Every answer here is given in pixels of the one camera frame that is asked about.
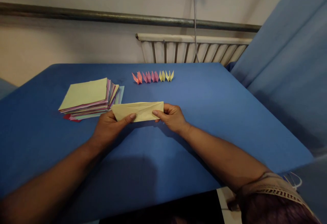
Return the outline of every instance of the white string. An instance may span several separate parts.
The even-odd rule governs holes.
[[[295,184],[295,182],[294,182],[294,180],[293,180],[293,177],[291,176],[291,174],[293,174],[294,176],[296,176],[297,178],[299,178],[299,181],[300,181],[300,183],[299,184]],[[297,189],[302,185],[302,179],[298,176],[298,175],[296,175],[296,174],[294,174],[293,172],[290,172],[290,173],[288,173],[288,176],[291,178],[291,180],[292,180],[292,182],[293,182],[293,184],[292,183],[290,183],[290,181],[287,179],[287,177],[286,177],[286,175],[284,175],[284,178],[288,181],[288,183],[293,187],[293,189],[295,190],[295,191],[297,191]]]
[[[198,62],[199,61],[199,57],[198,57],[198,45],[197,45],[197,10],[195,7],[195,0],[193,0],[193,5],[194,5],[194,40],[195,40],[195,53],[196,53],[196,57]]]
[[[299,178],[299,180],[300,180],[300,183],[299,183],[299,184],[293,186],[293,188],[294,188],[295,190],[297,190],[297,188],[300,187],[300,186],[302,185],[302,179],[301,179],[298,175],[294,174],[293,172],[291,172],[291,174],[295,175],[295,176],[296,176],[297,178]]]

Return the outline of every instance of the yellow origami crane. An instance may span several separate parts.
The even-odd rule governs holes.
[[[160,82],[162,82],[162,74],[161,74],[161,71],[159,71],[159,78],[160,78]]]
[[[162,80],[165,81],[165,79],[166,79],[165,72],[162,71]]]
[[[174,77],[174,71],[172,72],[172,74],[170,75],[170,71],[169,71],[169,75],[167,74],[167,71],[166,71],[166,78],[167,78],[167,81],[168,82],[171,82],[171,80],[173,79]]]

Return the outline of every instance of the hand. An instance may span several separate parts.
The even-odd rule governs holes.
[[[92,146],[95,146],[97,149],[106,149],[117,138],[122,129],[135,118],[136,114],[132,113],[117,122],[112,111],[101,114],[94,133],[88,143],[92,144]]]
[[[188,131],[191,125],[186,122],[182,110],[179,106],[170,105],[165,103],[163,106],[163,111],[153,110],[152,113],[158,118],[156,123],[162,120],[169,129],[177,134],[182,134]]]

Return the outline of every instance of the blue table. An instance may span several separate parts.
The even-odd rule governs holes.
[[[131,73],[175,70],[172,82],[137,85]],[[108,77],[123,103],[179,105],[187,121],[239,146],[274,172],[312,161],[310,152],[225,68],[200,64],[56,64],[0,101],[0,197],[84,143],[98,118],[63,119],[70,84]],[[60,222],[81,223],[221,187],[165,124],[130,124],[73,196]]]

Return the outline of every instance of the radiator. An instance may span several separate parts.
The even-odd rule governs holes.
[[[196,48],[199,62],[219,62],[226,66],[237,61],[251,38],[227,38],[197,36],[197,46],[194,36],[137,33],[141,41],[145,63],[194,63]]]

